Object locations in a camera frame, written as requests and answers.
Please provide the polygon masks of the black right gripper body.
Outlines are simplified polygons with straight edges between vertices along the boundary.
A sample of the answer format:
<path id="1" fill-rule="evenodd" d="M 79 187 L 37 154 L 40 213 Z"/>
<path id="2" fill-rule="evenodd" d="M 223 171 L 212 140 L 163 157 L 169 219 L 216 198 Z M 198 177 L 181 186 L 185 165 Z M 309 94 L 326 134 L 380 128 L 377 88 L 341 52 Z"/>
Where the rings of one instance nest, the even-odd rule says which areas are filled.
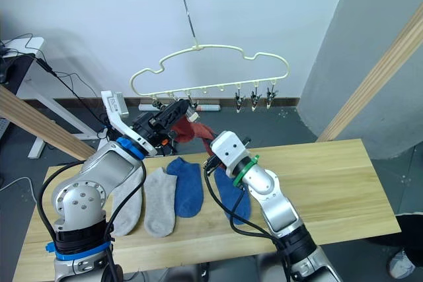
<path id="1" fill-rule="evenodd" d="M 203 169 L 206 171 L 206 173 L 212 173 L 215 169 L 219 167 L 224 170 L 227 168 L 217 155 L 210 156 L 203 163 Z"/>

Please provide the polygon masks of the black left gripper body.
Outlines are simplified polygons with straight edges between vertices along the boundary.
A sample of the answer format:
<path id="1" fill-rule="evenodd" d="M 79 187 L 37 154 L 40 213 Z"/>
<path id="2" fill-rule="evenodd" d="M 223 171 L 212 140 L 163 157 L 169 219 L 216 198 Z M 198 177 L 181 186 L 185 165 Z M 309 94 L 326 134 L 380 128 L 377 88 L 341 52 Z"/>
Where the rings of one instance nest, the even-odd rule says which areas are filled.
<path id="1" fill-rule="evenodd" d="M 133 122 L 133 130 L 154 147 L 165 146 L 170 139 L 169 131 L 171 129 L 161 129 L 157 118 L 158 113 L 148 112 L 142 114 Z"/>

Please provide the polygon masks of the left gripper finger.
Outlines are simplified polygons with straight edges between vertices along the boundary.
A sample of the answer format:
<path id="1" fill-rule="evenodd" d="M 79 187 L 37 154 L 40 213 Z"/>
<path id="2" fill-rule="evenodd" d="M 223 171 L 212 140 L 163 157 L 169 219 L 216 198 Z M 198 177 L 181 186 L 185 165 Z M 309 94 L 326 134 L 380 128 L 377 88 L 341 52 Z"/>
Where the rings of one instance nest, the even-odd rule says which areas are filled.
<path id="1" fill-rule="evenodd" d="M 157 118 L 160 121 L 177 121 L 184 116 L 190 107 L 188 100 L 178 100 L 165 106 L 158 114 Z"/>
<path id="2" fill-rule="evenodd" d="M 170 130 L 180 119 L 185 118 L 185 113 L 167 112 L 162 113 L 158 117 L 159 126 L 162 130 Z"/>

